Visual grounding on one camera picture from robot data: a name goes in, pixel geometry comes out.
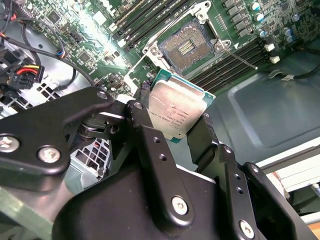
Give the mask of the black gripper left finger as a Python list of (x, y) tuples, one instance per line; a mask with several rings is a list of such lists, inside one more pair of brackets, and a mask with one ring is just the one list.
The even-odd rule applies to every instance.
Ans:
[(75, 132), (102, 114), (109, 126), (99, 138), (115, 140), (137, 153), (153, 220), (158, 225), (190, 225), (195, 212), (164, 135), (154, 129), (147, 108), (136, 100), (117, 103), (87, 87), (0, 121), (0, 183), (47, 192), (70, 166)]

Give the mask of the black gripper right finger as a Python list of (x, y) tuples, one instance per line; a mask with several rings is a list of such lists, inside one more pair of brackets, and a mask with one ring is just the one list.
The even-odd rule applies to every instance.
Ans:
[(216, 182), (217, 223), (224, 240), (315, 240), (316, 235), (254, 163), (237, 163), (204, 113), (187, 133), (197, 172)]

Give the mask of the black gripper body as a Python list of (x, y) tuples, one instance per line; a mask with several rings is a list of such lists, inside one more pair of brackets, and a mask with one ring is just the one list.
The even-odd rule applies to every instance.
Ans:
[[(181, 240), (237, 240), (222, 215), (218, 186), (210, 178), (178, 168), (195, 210)], [(54, 240), (169, 240), (154, 223), (140, 168), (131, 166), (71, 198), (57, 215)]]

